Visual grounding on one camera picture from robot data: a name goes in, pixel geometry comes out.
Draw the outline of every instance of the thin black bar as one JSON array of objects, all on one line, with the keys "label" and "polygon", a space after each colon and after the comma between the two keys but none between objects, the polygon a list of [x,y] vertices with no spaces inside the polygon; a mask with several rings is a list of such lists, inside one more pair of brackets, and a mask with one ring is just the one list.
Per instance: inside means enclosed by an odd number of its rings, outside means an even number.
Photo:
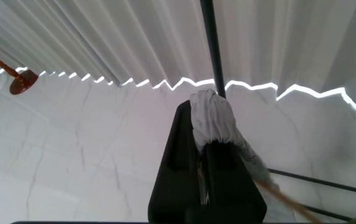
[{"label": "thin black bar", "polygon": [[328,217],[336,218],[336,219],[343,220],[343,221],[346,221],[346,222],[349,222],[349,221],[352,220],[352,218],[350,218],[350,217],[346,217],[346,216],[339,215],[339,214],[336,214],[336,213],[328,212],[328,211],[321,210],[321,209],[318,209],[318,208],[314,208],[314,207],[311,207],[311,206],[308,206],[308,205],[303,205],[303,206],[306,207],[308,210],[310,210],[312,212],[315,212],[315,213],[318,213],[318,214],[321,214],[321,215],[325,215],[325,216],[328,216]]},{"label": "thin black bar", "polygon": [[306,180],[306,181],[310,181],[310,182],[317,183],[317,184],[323,184],[323,185],[330,186],[330,187],[336,187],[336,188],[339,188],[339,189],[356,192],[356,187],[350,187],[350,186],[346,186],[346,185],[342,185],[342,184],[336,184],[336,183],[329,182],[329,181],[319,180],[319,179],[315,179],[315,178],[312,178],[312,177],[305,177],[303,175],[292,174],[292,173],[289,173],[289,172],[284,172],[284,171],[275,170],[275,169],[268,169],[268,170],[271,173],[274,173],[274,174],[285,175],[285,176],[288,176],[288,177],[293,177],[293,178],[297,178],[297,179],[301,179],[301,180]]},{"label": "thin black bar", "polygon": [[226,98],[225,84],[223,82],[220,47],[218,44],[217,25],[215,24],[214,5],[212,0],[200,0],[202,6],[205,32],[208,48],[210,49],[211,62],[214,70],[214,81],[218,94]]}]

